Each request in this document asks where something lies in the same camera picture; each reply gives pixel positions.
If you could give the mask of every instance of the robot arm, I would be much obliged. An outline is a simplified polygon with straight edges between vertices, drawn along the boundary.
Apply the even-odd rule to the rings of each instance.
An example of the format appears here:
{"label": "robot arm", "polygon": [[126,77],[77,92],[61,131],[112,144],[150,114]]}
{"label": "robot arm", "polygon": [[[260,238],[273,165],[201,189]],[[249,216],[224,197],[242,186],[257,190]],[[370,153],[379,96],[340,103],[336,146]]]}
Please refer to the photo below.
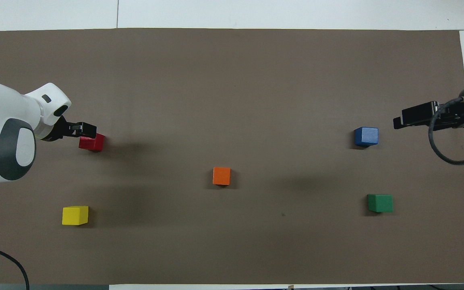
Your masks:
{"label": "robot arm", "polygon": [[62,114],[70,105],[54,84],[24,95],[0,85],[0,182],[18,180],[28,172],[35,160],[36,138],[96,137],[95,126],[66,121]]}
{"label": "robot arm", "polygon": [[429,126],[429,143],[438,157],[453,165],[464,165],[464,160],[452,160],[443,155],[433,139],[433,131],[446,128],[464,128],[464,90],[461,91],[459,97],[445,104],[438,105],[437,101],[430,101],[404,109],[402,117],[394,118],[395,129],[420,125]]}

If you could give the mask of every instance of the cable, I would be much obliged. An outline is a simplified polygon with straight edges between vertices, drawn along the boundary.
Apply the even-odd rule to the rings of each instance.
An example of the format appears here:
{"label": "cable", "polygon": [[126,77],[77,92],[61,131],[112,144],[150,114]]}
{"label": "cable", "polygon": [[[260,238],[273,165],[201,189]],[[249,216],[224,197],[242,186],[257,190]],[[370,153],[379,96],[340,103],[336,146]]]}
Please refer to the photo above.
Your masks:
{"label": "cable", "polygon": [[452,105],[460,103],[461,101],[463,101],[463,98],[462,97],[457,97],[456,99],[452,99],[452,100],[446,102],[445,104],[441,105],[438,108],[438,110],[434,113],[433,117],[431,118],[431,123],[429,123],[429,130],[428,130],[429,143],[431,144],[431,148],[433,149],[434,153],[436,153],[436,155],[438,157],[440,157],[446,163],[450,163],[450,164],[453,164],[453,165],[464,165],[464,160],[452,160],[451,158],[448,158],[445,155],[443,155],[440,152],[440,150],[438,150],[438,147],[436,147],[436,144],[434,143],[433,129],[434,129],[434,125],[436,123],[436,120],[439,118],[441,112],[443,110],[445,110],[446,108],[452,106]]}
{"label": "cable", "polygon": [[447,289],[443,289],[440,287],[436,287],[435,285],[431,285],[431,284],[428,284],[428,285],[431,286],[432,288],[435,288],[436,290],[447,290]]}
{"label": "cable", "polygon": [[19,268],[19,270],[21,270],[21,272],[23,274],[24,284],[26,285],[26,290],[30,290],[30,282],[28,281],[28,275],[26,275],[26,271],[24,271],[24,267],[21,265],[21,263],[19,263],[19,261],[14,259],[14,257],[12,257],[11,255],[8,255],[7,253],[5,253],[3,251],[0,251],[0,255],[2,255],[6,259],[11,260],[12,262],[14,262],[15,265],[17,265],[17,267]]}

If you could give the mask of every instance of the green cube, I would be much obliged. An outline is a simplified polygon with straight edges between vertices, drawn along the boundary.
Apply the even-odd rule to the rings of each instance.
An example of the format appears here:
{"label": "green cube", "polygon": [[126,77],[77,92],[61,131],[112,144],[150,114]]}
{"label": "green cube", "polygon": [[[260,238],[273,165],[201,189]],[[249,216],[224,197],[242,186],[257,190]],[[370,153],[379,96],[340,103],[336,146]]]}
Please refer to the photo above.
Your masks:
{"label": "green cube", "polygon": [[392,213],[393,197],[391,195],[368,195],[368,209],[376,213]]}

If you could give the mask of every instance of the brown paper sheet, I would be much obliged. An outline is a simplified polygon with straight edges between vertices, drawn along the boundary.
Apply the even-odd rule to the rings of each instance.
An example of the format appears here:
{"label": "brown paper sheet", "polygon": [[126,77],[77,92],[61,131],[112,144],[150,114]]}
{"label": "brown paper sheet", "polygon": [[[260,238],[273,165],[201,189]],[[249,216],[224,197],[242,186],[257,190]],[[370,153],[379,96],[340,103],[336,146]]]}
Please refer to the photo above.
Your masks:
{"label": "brown paper sheet", "polygon": [[[0,183],[0,249],[34,284],[464,283],[464,166],[392,128],[463,71],[457,31],[2,31],[0,83],[56,84],[107,140],[37,142]],[[355,147],[360,126],[379,145]],[[464,129],[436,136],[464,157]],[[61,225],[71,205],[88,224]],[[21,279],[0,257],[0,283]]]}

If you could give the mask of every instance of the wooden block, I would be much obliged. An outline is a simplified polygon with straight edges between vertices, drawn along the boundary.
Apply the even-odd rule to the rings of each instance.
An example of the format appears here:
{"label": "wooden block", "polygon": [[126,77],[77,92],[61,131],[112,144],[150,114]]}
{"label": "wooden block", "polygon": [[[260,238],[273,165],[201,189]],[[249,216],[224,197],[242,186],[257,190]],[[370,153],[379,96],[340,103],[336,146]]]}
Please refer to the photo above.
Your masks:
{"label": "wooden block", "polygon": [[68,206],[62,209],[62,224],[79,226],[89,221],[88,206]]}
{"label": "wooden block", "polygon": [[379,128],[359,127],[354,132],[357,146],[370,147],[379,144]]}
{"label": "wooden block", "polygon": [[368,195],[368,209],[376,213],[392,213],[393,197],[391,195]]}
{"label": "wooden block", "polygon": [[230,185],[230,168],[214,167],[212,171],[212,184]]}
{"label": "wooden block", "polygon": [[78,148],[87,149],[94,152],[103,150],[103,141],[105,136],[96,133],[96,138],[92,139],[89,137],[80,137]]}

